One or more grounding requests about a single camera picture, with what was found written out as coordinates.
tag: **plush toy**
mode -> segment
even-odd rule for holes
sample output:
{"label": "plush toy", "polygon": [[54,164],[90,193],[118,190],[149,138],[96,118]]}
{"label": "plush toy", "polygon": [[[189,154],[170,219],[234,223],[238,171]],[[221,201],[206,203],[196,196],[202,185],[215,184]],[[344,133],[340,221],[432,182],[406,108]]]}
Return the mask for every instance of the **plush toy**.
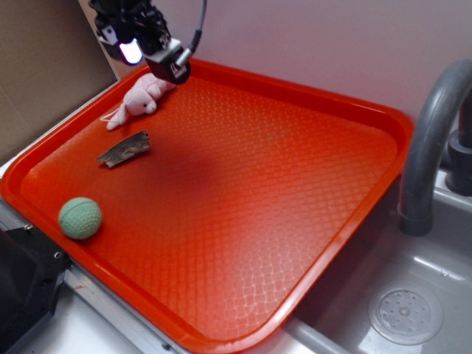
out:
{"label": "plush toy", "polygon": [[112,118],[108,116],[100,118],[103,122],[108,122],[106,127],[112,131],[119,125],[126,122],[126,114],[131,116],[139,116],[141,114],[152,114],[156,111],[156,101],[161,96],[176,85],[167,81],[158,79],[153,74],[145,74],[141,76],[134,86],[123,97],[121,106],[113,112]]}

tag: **faucet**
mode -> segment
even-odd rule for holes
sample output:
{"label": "faucet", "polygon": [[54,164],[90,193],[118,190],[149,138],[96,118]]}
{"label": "faucet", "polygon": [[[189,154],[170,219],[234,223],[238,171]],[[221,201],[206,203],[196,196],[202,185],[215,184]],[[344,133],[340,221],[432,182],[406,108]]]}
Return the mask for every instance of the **faucet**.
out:
{"label": "faucet", "polygon": [[[400,230],[421,236],[433,226],[432,200],[441,156],[447,151],[447,187],[472,195],[472,60],[450,65],[435,83],[420,112],[400,184]],[[459,114],[459,128],[450,133]]]}

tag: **sink drain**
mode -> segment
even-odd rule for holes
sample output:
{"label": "sink drain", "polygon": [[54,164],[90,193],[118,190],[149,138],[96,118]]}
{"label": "sink drain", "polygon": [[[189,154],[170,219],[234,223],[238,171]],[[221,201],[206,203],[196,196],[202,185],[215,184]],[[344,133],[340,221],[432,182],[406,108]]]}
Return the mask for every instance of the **sink drain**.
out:
{"label": "sink drain", "polygon": [[378,289],[369,302],[375,330],[396,344],[421,344],[443,323],[443,310],[432,292],[415,284],[394,282]]}

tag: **sink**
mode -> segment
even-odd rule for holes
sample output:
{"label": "sink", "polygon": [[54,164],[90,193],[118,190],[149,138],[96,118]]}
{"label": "sink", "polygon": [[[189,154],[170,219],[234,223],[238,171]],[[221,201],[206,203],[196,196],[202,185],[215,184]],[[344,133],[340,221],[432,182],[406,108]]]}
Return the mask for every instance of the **sink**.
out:
{"label": "sink", "polygon": [[412,237],[398,194],[395,183],[294,316],[349,353],[469,353],[472,200],[436,188],[433,229]]}

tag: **green ball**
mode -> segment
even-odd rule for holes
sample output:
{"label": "green ball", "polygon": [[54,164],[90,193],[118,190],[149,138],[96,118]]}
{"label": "green ball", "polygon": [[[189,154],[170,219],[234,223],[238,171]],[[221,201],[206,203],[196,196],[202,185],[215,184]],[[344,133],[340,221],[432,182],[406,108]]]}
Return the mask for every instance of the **green ball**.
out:
{"label": "green ball", "polygon": [[91,237],[102,224],[102,212],[97,203],[88,198],[73,198],[59,212],[63,232],[75,240]]}

